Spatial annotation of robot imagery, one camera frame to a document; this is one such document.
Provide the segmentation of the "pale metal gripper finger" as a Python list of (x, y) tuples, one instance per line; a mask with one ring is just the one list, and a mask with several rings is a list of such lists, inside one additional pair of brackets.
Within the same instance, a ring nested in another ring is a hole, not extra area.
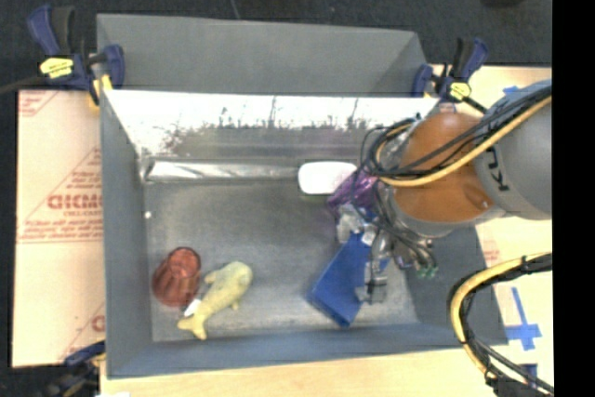
[(354, 235), (365, 245), (375, 240), (375, 225), (363, 214), (363, 210), (353, 205), (341, 205), (336, 220), (336, 237), (341, 244)]
[(364, 266), (364, 283), (355, 288), (355, 295), (362, 303), (379, 304), (387, 298), (388, 275), (372, 264)]

